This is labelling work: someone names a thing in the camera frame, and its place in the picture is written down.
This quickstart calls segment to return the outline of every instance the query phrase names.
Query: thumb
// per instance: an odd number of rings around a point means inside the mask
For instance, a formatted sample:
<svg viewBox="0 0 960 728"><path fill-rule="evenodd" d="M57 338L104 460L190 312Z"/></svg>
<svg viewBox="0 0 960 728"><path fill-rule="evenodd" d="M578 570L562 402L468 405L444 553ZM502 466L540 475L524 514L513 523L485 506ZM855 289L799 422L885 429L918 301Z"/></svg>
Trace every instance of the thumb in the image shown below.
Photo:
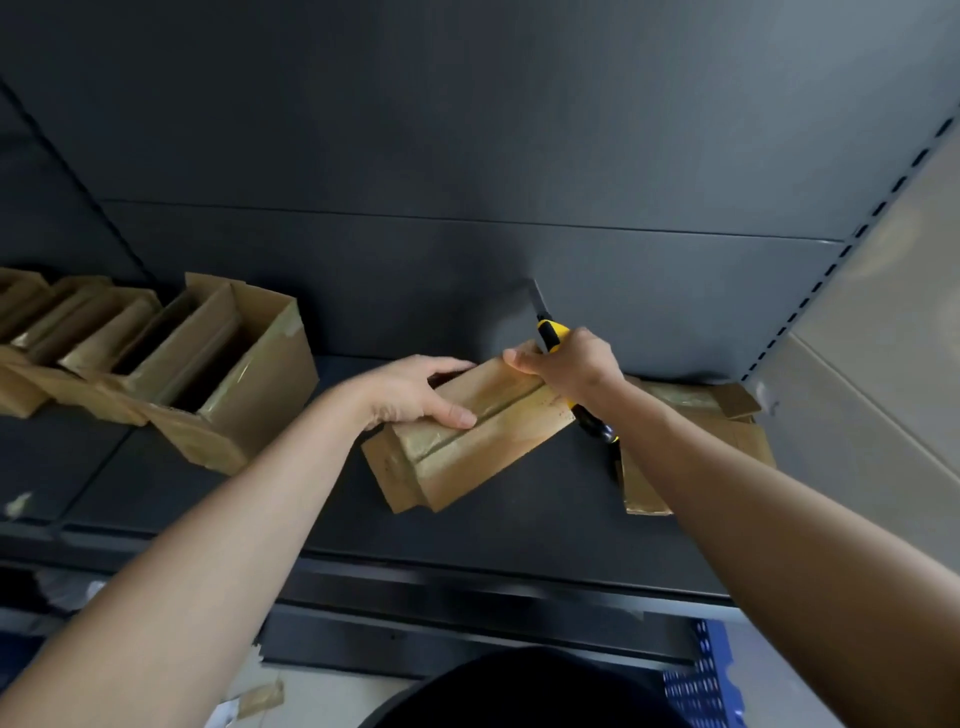
<svg viewBox="0 0 960 728"><path fill-rule="evenodd" d="M445 427L454 429L470 429L477 423L477 416L466 407L447 401L436 392L427 400L423 414L429 415Z"/></svg>
<svg viewBox="0 0 960 728"><path fill-rule="evenodd" d="M526 375L538 375L543 363L543 354L522 352L519 349L507 349L503 352L503 360L519 372Z"/></svg>

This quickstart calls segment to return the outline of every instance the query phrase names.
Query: forearm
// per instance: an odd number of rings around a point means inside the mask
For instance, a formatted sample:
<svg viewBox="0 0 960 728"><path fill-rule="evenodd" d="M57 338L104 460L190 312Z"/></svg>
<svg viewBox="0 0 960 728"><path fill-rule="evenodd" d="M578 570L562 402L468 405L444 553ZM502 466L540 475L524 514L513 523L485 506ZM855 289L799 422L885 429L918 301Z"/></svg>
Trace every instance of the forearm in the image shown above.
<svg viewBox="0 0 960 728"><path fill-rule="evenodd" d="M628 382L589 405L744 613L850 726L960 714L960 577Z"/></svg>
<svg viewBox="0 0 960 728"><path fill-rule="evenodd" d="M369 418L356 397L328 391L157 537L8 690L0 722L203 725Z"/></svg>

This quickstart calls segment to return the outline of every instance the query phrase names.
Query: person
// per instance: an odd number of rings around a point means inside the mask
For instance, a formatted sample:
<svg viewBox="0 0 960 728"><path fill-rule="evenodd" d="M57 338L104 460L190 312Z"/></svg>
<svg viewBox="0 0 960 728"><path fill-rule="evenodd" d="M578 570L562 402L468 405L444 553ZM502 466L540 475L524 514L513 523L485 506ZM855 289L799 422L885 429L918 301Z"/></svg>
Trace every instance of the person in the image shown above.
<svg viewBox="0 0 960 728"><path fill-rule="evenodd" d="M612 425L739 607L842 721L960 721L960 577L626 382L610 346L585 329L554 353L503 355ZM471 427L473 414L428 384L469 366L413 356L326 390L71 620L4 693L0 725L204 725L354 439L382 422L424 416ZM513 667L507 652L492 657L493 672L454 670L382 723L519 724L553 710L591 724L683 725L609 675L516 654ZM454 673L472 681L458 683ZM590 711L579 713L585 701Z"/></svg>

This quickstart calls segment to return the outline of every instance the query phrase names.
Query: yellow and black utility knife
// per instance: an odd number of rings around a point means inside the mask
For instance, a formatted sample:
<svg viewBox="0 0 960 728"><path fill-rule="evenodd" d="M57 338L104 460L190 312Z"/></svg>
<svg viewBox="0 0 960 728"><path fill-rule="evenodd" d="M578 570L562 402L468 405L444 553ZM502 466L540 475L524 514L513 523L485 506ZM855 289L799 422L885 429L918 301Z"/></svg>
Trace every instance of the yellow and black utility knife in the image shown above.
<svg viewBox="0 0 960 728"><path fill-rule="evenodd" d="M564 339L570 333L570 329L553 320L550 312L546 309L546 303L543 302L543 295L540 294L540 287L535 280L528 279L527 287L530 291L530 301L534 305L534 310L537 311L537 332L540 334L546 350L548 352L554 352L564 342ZM586 430L591 437L595 437L608 445L615 443L619 439L616 433L613 432L612 427L607 425L607 423L599 417L588 412L587 408L582 404L577 404L572 401L568 401L567 404L570 405L570 411L573 412L573 417L577 423L579 423L580 427Z"/></svg>

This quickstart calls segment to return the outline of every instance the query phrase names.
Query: floor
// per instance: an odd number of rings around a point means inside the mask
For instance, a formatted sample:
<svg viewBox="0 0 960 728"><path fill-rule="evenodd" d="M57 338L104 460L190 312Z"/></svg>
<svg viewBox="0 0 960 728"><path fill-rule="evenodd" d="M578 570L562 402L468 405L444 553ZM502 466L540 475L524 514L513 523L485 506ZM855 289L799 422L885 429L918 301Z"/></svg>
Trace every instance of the floor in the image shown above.
<svg viewBox="0 0 960 728"><path fill-rule="evenodd" d="M385 700L412 684L409 680L390 677L264 667L260 664L259 651L253 647L225 697L234 697L277 679L283 681L283 705L234 725L238 728L356 728Z"/></svg>

